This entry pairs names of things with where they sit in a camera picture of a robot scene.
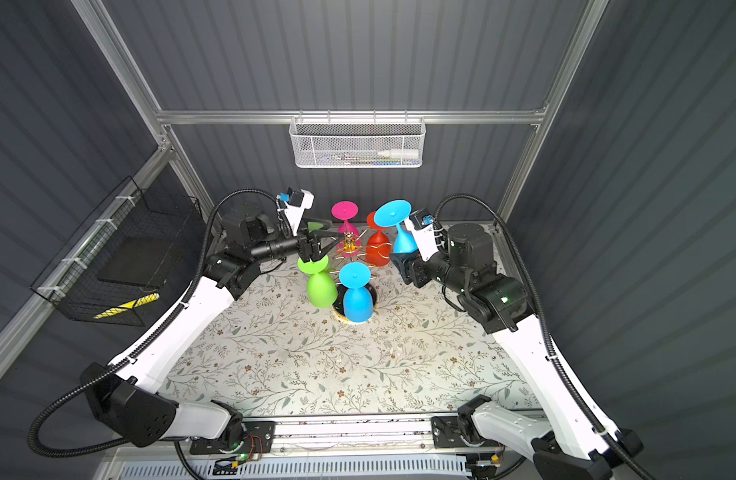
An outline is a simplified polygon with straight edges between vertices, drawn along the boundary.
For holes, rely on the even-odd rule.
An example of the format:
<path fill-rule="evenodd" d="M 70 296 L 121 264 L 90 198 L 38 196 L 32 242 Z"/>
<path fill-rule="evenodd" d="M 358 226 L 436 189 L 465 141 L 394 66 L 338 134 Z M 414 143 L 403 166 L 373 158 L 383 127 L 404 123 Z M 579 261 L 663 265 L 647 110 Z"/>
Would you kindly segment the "gold wine glass rack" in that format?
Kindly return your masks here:
<path fill-rule="evenodd" d="M 338 271 L 337 298 L 333 304 L 339 318 L 348 323 L 366 323 L 375 313 L 378 292 L 371 283 L 373 275 L 365 256 L 365 246 L 359 246 L 357 238 L 349 234 L 337 256 L 346 263 Z"/>

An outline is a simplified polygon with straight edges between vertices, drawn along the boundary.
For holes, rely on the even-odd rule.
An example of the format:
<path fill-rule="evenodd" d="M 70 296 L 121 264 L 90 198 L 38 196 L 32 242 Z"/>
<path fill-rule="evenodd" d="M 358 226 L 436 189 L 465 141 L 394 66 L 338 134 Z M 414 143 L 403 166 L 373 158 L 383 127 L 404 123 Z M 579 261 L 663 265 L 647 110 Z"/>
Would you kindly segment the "red wine glass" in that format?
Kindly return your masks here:
<path fill-rule="evenodd" d="M 389 237 L 384 233 L 384 228 L 375 221 L 376 212 L 367 216 L 368 226 L 375 233 L 368 239 L 366 244 L 366 261 L 376 267 L 383 267 L 390 263 L 392 244 Z"/>

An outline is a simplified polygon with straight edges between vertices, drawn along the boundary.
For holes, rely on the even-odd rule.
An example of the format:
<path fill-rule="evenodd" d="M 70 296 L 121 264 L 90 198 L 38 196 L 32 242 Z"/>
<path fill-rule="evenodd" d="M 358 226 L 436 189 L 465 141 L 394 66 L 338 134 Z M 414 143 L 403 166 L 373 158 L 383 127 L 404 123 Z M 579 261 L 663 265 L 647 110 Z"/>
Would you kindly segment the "white perforated vent cover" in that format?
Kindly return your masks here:
<path fill-rule="evenodd" d="M 195 461 L 204 479 L 466 479 L 466 460 L 456 455 L 265 458 L 216 469 L 211 460 Z"/>

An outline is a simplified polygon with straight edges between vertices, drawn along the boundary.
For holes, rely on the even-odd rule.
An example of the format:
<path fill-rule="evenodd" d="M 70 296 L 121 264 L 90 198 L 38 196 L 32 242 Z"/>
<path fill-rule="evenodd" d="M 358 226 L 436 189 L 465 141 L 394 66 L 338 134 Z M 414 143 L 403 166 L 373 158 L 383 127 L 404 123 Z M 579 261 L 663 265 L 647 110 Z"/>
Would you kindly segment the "blue wine glass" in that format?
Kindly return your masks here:
<path fill-rule="evenodd" d="M 343 308 L 346 318 L 352 323 L 364 323 L 374 313 L 374 302 L 367 285 L 371 271 L 365 264 L 353 262 L 345 265 L 339 273 L 341 284 L 346 288 Z"/>
<path fill-rule="evenodd" d="M 405 221 L 409 219 L 411 204 L 407 200 L 392 200 L 382 205 L 374 215 L 375 223 L 382 228 L 396 229 L 393 244 L 395 254 L 409 254 L 418 250 L 417 243 L 411 233 L 405 230 Z"/>

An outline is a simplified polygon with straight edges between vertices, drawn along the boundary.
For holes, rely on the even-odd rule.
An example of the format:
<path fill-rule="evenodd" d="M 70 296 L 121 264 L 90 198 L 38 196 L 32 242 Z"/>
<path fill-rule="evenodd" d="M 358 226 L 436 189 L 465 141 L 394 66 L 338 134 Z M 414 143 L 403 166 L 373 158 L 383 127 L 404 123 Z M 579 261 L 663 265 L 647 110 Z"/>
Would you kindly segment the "magenta wine glass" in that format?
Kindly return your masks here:
<path fill-rule="evenodd" d="M 344 257 L 353 257 L 358 254 L 360 243 L 360 232 L 351 223 L 351 220 L 359 213 L 358 206 L 351 201 L 340 201 L 333 205 L 332 215 L 342 221 L 338 231 L 344 234 L 339 246 L 339 251 Z"/>

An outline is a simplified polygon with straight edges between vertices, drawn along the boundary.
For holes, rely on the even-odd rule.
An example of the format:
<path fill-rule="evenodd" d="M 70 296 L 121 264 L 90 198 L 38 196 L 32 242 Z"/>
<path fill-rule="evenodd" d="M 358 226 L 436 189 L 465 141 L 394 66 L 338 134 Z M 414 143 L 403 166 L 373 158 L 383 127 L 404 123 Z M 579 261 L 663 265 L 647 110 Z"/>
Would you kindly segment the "green wine glass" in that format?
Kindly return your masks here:
<path fill-rule="evenodd" d="M 298 259 L 299 270 L 308 275 L 307 293 L 310 302 L 317 308 L 331 307 L 338 297 L 338 289 L 330 275 L 328 255 L 317 261 Z"/>
<path fill-rule="evenodd" d="M 307 224 L 307 226 L 308 226 L 308 231 L 309 232 L 314 232 L 314 231 L 319 231 L 319 230 L 324 230 L 325 229 L 324 224 L 321 223 L 321 222 L 317 222 L 317 221 L 309 221 L 308 224 Z"/>

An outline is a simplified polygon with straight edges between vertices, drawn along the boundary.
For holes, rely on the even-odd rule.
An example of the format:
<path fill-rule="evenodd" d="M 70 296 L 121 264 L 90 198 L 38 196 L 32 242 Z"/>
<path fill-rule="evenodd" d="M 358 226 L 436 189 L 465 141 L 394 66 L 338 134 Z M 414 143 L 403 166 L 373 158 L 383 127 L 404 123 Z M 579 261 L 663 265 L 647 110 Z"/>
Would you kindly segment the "green wine glass back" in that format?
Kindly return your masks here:
<path fill-rule="evenodd" d="M 324 224 L 321 223 L 321 222 L 317 222 L 317 221 L 309 221 L 308 224 L 307 224 L 307 226 L 308 226 L 308 231 L 309 232 L 314 232 L 314 231 L 319 231 L 319 230 L 324 230 L 325 229 Z"/>

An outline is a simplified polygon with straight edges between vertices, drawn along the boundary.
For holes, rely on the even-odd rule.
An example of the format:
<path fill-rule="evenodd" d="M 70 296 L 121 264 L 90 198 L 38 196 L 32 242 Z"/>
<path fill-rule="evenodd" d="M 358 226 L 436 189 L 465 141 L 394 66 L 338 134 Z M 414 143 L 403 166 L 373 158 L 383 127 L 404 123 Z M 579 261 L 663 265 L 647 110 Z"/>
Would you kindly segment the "white marker in basket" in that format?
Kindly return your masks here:
<path fill-rule="evenodd" d="M 417 161 L 421 156 L 419 149 L 388 149 L 377 152 L 380 158 L 387 158 L 399 162 Z"/>

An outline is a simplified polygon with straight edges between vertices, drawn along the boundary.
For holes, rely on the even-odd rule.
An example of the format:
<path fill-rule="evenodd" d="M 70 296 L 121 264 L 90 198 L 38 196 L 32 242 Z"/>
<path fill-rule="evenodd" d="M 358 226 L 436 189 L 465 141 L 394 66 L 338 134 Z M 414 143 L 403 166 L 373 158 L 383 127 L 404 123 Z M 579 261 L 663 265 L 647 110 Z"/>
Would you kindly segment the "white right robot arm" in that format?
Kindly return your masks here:
<path fill-rule="evenodd" d="M 544 479 L 610 479 L 619 465 L 650 478 L 635 457 L 639 436 L 622 429 L 592 399 L 546 325 L 528 278 L 499 273 L 493 240 L 474 223 L 445 228 L 431 216 L 398 227 L 391 255 L 403 281 L 431 281 L 453 292 L 453 307 L 468 314 L 507 352 L 537 397 L 545 420 L 532 420 L 480 395 L 458 410 L 463 439 L 493 440 L 531 461 Z"/>

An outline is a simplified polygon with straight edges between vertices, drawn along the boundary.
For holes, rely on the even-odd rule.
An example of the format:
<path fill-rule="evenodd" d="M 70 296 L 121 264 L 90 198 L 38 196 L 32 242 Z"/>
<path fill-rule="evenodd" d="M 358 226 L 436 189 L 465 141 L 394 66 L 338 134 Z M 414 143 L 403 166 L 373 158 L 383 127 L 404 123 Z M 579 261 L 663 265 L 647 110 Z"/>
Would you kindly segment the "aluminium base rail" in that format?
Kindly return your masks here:
<path fill-rule="evenodd" d="M 502 411 L 465 440 L 453 412 L 247 418 L 244 453 L 261 458 L 315 455 L 523 454 L 551 431 L 538 410 Z"/>

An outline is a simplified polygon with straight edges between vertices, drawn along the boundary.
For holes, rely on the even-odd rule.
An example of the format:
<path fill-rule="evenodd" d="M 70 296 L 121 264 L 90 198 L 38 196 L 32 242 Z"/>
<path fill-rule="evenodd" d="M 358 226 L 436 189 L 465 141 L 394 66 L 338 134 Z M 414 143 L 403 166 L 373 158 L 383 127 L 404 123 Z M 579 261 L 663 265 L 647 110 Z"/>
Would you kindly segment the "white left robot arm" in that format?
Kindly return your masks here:
<path fill-rule="evenodd" d="M 168 310 L 174 321 L 158 320 L 118 355 L 126 366 L 87 390 L 94 417 L 138 447 L 194 437 L 217 441 L 225 452 L 238 450 L 247 436 L 242 413 L 218 400 L 178 402 L 159 390 L 182 354 L 261 276 L 263 263 L 293 254 L 321 260 L 344 237 L 329 227 L 311 231 L 300 216 L 294 224 L 299 231 L 288 237 L 262 213 L 233 214 L 224 226 L 222 250 L 207 259 L 191 285 L 194 293 Z"/>

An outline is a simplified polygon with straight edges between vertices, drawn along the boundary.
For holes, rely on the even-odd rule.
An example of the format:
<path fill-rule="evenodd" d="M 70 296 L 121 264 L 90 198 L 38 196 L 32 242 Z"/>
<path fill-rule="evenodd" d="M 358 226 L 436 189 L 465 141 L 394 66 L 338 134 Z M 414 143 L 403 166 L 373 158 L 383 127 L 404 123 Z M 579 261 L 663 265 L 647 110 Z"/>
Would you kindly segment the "blue wine glass front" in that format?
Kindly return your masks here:
<path fill-rule="evenodd" d="M 343 308 L 346 318 L 352 323 L 364 323 L 374 313 L 374 302 L 367 285 L 371 271 L 365 264 L 353 262 L 345 265 L 339 273 L 341 284 L 346 288 Z"/>

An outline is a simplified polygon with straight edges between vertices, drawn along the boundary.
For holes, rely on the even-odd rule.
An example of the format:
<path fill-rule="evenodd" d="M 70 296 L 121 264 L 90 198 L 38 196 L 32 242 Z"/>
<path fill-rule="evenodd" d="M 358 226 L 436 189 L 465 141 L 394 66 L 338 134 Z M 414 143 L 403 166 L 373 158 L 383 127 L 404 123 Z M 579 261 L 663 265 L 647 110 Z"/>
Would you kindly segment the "green wine glass front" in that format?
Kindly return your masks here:
<path fill-rule="evenodd" d="M 331 307 L 338 297 L 338 289 L 330 275 L 328 255 L 317 261 L 298 259 L 299 270 L 308 275 L 307 293 L 310 302 L 317 308 Z"/>

